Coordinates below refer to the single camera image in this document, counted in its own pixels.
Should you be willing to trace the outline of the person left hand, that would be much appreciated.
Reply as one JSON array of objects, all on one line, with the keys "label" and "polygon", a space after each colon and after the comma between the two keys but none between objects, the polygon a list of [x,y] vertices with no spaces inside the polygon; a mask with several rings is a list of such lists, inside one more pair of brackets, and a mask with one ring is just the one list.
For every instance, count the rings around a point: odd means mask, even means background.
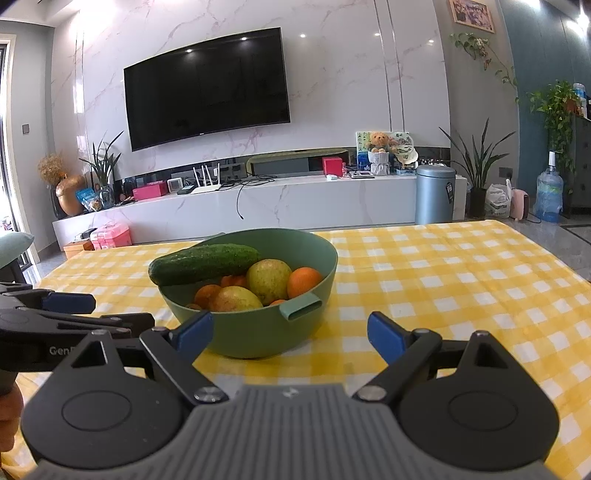
[{"label": "person left hand", "polygon": [[23,397],[17,384],[0,398],[0,452],[9,452],[19,428],[23,411]]}]

